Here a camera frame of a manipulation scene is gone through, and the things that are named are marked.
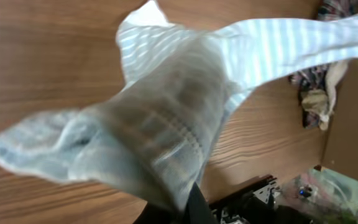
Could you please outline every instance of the cloth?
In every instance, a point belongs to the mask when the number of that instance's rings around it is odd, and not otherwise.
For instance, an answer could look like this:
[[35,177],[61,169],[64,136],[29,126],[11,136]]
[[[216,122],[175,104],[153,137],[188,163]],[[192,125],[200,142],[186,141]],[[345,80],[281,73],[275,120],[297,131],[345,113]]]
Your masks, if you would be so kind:
[[[317,20],[334,21],[352,16],[356,13],[357,4],[358,0],[324,0],[318,10]],[[317,104],[313,107],[320,107],[320,113],[315,113],[303,107],[304,128],[310,129],[319,126],[322,130],[328,129],[329,117],[333,114],[336,103],[335,87],[346,73],[348,62],[348,60],[343,60],[338,62],[339,65],[319,65],[295,72],[290,76],[290,82],[299,88],[299,98],[302,105],[305,105],[303,103],[305,100],[309,101],[309,99],[303,97],[310,96],[309,91],[321,90],[325,95],[328,95],[328,99],[320,98],[322,101],[315,101]],[[326,80],[329,69],[330,78]],[[326,88],[329,89],[329,94],[325,93]]]
[[3,131],[0,166],[60,183],[97,180],[182,212],[229,115],[265,82],[358,58],[358,15],[251,19],[207,32],[169,23],[149,1],[116,40],[125,88]]

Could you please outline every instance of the wooden surface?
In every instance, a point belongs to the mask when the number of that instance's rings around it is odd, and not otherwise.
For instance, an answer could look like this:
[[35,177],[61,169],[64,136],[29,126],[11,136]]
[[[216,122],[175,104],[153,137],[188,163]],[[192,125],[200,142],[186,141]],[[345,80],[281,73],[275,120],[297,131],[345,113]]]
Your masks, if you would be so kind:
[[[217,29],[256,17],[313,17],[319,0],[161,0],[173,22]],[[117,26],[140,0],[0,0],[0,131],[35,111],[82,107],[123,86]],[[206,169],[210,200],[258,175],[291,179],[317,164],[285,79],[259,88],[224,130]],[[108,186],[56,185],[0,169],[0,223],[132,223],[145,202]]]
[[358,180],[358,63],[349,66],[338,94],[323,166]]

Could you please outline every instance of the clothing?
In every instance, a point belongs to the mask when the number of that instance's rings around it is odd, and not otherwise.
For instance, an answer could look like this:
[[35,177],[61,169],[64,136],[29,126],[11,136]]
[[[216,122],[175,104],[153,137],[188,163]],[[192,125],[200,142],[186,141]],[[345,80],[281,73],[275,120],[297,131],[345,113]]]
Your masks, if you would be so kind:
[[149,1],[116,39],[125,88],[0,133],[0,166],[55,182],[97,180],[182,212],[230,114],[265,82],[358,58],[358,16],[252,19],[206,32],[170,24]]
[[[324,0],[318,10],[317,20],[334,21],[352,16],[356,13],[358,0]],[[329,117],[333,114],[336,102],[336,85],[347,70],[348,60],[338,62],[338,65],[319,65],[295,72],[289,79],[293,85],[299,88],[299,99],[302,106],[304,101],[309,101],[303,96],[310,96],[308,92],[320,90],[328,98],[320,98],[315,101],[314,108],[319,108],[320,113],[315,113],[303,106],[303,127],[310,129],[319,126],[322,130],[328,129]],[[330,69],[330,78],[326,76]]]

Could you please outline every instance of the striped cloth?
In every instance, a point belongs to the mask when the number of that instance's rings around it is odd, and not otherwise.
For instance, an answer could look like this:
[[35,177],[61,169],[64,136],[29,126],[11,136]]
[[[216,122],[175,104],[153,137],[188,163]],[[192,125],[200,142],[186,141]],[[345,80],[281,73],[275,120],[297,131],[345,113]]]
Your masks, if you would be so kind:
[[33,115],[0,133],[0,166],[55,182],[98,180],[183,211],[229,115],[252,90],[358,58],[358,15],[253,19],[206,32],[169,23],[155,1],[116,37],[125,88],[83,110]]

